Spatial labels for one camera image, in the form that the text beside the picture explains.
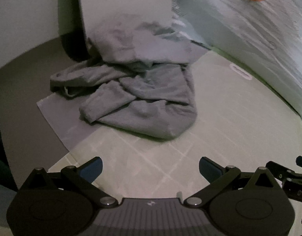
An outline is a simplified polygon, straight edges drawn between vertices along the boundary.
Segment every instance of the gray towel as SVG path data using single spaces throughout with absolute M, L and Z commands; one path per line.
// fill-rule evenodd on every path
M 120 15 L 96 27 L 90 43 L 103 61 L 82 62 L 51 76 L 51 87 L 70 98 L 98 87 L 80 107 L 86 120 L 164 139 L 193 124 L 188 39 L 137 15 Z

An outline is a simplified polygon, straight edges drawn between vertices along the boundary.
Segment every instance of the floor tile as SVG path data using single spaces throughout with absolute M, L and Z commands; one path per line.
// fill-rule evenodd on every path
M 68 162 L 66 157 L 62 157 L 57 163 L 55 163 L 49 170 L 48 172 L 60 172 L 61 169 L 63 169 L 66 166 L 72 165 L 71 163 Z
M 153 192 L 152 198 L 176 198 L 177 193 L 182 192 L 182 196 L 187 195 L 186 189 L 173 179 L 166 177 Z
M 194 135 L 189 131 L 184 132 L 178 138 L 170 141 L 170 144 L 180 151 L 183 155 L 191 148 L 194 142 Z
M 131 133 L 129 131 L 114 129 L 114 132 L 119 135 L 123 140 L 125 140 L 125 142 L 127 142 L 128 144 L 133 144 L 139 139 L 139 136 L 137 136 L 137 134 Z
M 229 161 L 241 160 L 244 152 L 241 151 L 241 146 L 235 143 L 235 140 L 230 139 L 222 131 L 219 131 L 210 122 L 203 122 L 197 119 L 195 125 L 190 129 L 197 139 L 203 140 L 214 150 L 226 155 Z
M 182 154 L 171 146 L 169 142 L 153 148 L 140 148 L 139 152 L 165 173 L 168 173 L 182 158 Z
M 199 172 L 199 163 L 187 157 L 183 157 L 182 162 L 170 173 L 170 177 L 192 194 L 209 184 Z
M 109 135 L 111 131 L 113 131 L 111 127 L 102 125 L 89 137 L 87 137 L 85 142 L 88 143 L 91 147 L 96 148 L 105 140 L 105 137 Z
M 197 139 L 194 141 L 190 148 L 187 157 L 199 165 L 199 161 L 202 157 L 208 157 L 209 159 L 219 163 L 220 165 L 228 165 L 227 159 L 223 157 L 220 151 L 209 146 L 205 141 Z
M 146 136 L 144 138 L 139 138 L 133 144 L 133 147 L 136 148 L 139 152 L 142 152 L 142 151 L 150 150 L 154 147 L 158 147 L 163 143 L 168 143 L 168 141 Z
M 75 160 L 75 158 L 72 157 L 70 153 L 66 154 L 65 158 L 71 165 L 79 166 L 78 162 Z
M 97 156 L 95 148 L 89 143 L 88 139 L 76 145 L 76 147 L 70 151 L 70 154 L 79 164 L 84 164 Z
M 92 150 L 92 156 L 103 160 L 103 172 L 95 183 L 119 201 L 123 197 L 150 197 L 165 176 L 113 131 Z

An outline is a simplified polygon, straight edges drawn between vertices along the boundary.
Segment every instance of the tiled floor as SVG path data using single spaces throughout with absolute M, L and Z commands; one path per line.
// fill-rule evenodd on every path
M 159 142 L 102 126 L 49 171 L 100 156 L 104 169 L 95 184 L 118 200 L 176 197 L 180 191 L 185 199 L 208 185 L 199 173 L 202 156 L 242 171 L 273 160 L 301 172 L 295 165 L 302 155 L 299 116 L 257 79 L 245 79 L 229 65 L 214 52 L 192 65 L 198 118 L 177 139 Z M 302 204 L 292 203 L 297 220 L 290 235 L 298 236 Z

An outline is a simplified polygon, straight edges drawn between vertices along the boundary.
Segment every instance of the metal screw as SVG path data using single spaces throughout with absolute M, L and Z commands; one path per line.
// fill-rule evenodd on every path
M 186 202 L 191 206 L 197 206 L 202 203 L 202 200 L 198 197 L 190 197 L 186 200 Z
M 100 202 L 106 206 L 109 206 L 111 204 L 114 204 L 116 202 L 116 199 L 111 196 L 106 196 L 100 199 Z
M 67 166 L 66 168 L 67 168 L 67 169 L 75 169 L 75 168 L 76 168 L 76 166 L 69 165 L 69 166 Z

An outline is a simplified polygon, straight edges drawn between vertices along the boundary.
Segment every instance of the gray mat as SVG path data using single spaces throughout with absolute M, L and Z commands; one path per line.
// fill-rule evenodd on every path
M 191 44 L 191 62 L 197 61 L 207 51 Z M 89 124 L 80 116 L 79 107 L 88 97 L 67 99 L 56 92 L 37 102 L 43 116 L 69 151 L 101 126 L 100 123 Z

